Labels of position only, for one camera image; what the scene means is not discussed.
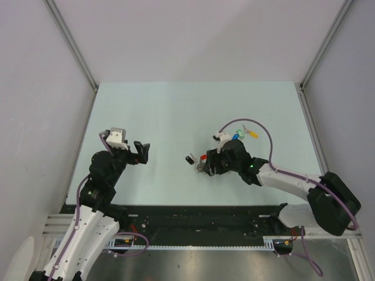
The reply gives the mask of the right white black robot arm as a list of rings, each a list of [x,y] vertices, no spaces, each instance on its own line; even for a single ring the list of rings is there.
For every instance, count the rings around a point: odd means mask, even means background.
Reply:
[[[277,235],[297,226],[319,226],[339,237],[356,223],[362,207],[337,174],[305,175],[278,169],[268,160],[251,157],[239,139],[208,150],[202,172],[209,176],[235,172],[248,185],[272,187],[304,200],[303,204],[282,203],[275,209],[270,227]]]

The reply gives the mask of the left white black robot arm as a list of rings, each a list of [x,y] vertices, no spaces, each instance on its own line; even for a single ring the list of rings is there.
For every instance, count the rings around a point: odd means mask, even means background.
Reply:
[[[128,211],[111,201],[126,166],[148,162],[150,145],[135,141],[134,146],[135,153],[126,142],[116,143],[92,156],[89,173],[77,189],[68,230],[50,261],[34,271],[30,280],[86,280],[108,241],[116,234],[127,234]]]

